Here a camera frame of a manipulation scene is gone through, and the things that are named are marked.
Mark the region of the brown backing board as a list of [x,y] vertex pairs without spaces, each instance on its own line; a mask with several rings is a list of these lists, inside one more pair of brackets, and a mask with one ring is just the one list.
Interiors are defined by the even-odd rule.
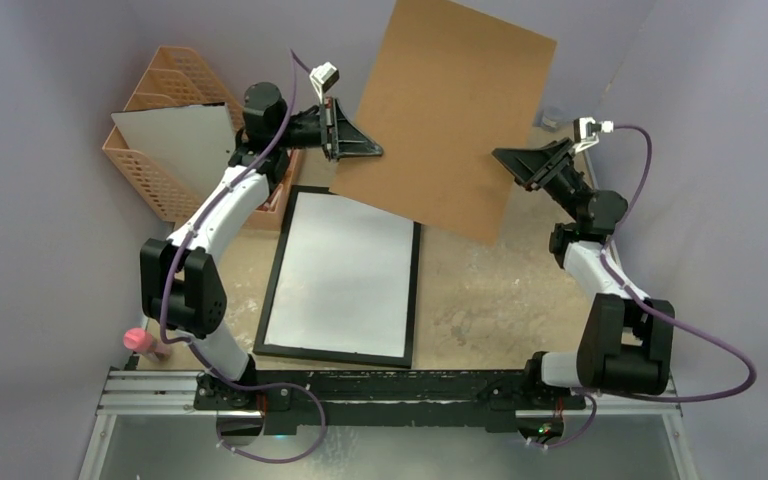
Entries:
[[383,150],[340,161],[331,191],[467,239],[497,240],[553,39],[452,1],[399,1],[355,115]]

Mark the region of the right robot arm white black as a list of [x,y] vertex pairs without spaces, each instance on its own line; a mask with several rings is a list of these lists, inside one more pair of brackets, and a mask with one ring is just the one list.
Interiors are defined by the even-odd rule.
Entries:
[[629,203],[589,185],[574,166],[573,144],[553,141],[539,149],[496,148],[493,157],[527,191],[544,191],[571,218],[555,225],[549,251],[591,299],[578,348],[537,357],[521,392],[536,407],[561,388],[660,395],[668,385],[673,327],[660,319],[672,305],[637,288],[604,249]]

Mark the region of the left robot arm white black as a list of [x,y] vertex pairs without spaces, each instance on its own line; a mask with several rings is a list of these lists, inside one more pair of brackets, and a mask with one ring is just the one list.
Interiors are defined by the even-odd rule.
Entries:
[[270,82],[244,95],[242,127],[217,186],[195,213],[166,239],[148,239],[139,253],[144,314],[157,321],[159,340],[183,344],[206,373],[221,381],[219,395],[232,408],[257,399],[252,355],[223,322],[227,295],[218,260],[248,218],[279,186],[292,150],[320,148],[326,159],[380,157],[382,147],[345,115],[331,84],[316,80],[317,102],[296,112]]

